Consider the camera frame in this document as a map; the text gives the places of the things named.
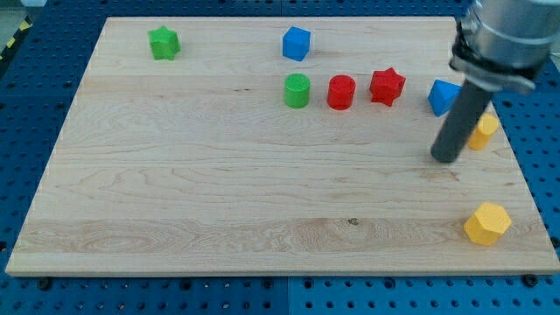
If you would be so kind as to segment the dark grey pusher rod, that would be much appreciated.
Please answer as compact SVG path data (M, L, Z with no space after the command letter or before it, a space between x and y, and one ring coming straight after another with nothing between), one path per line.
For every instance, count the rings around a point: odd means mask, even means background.
M493 96L494 92L465 80L430 148L435 160L449 164L459 157Z

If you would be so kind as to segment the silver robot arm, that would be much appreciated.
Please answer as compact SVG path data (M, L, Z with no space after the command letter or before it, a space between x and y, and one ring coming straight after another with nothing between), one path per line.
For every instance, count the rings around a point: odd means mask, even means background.
M430 154L452 163L467 144L494 94L529 94L559 40L557 0L474 1L457 21L451 69L465 81Z

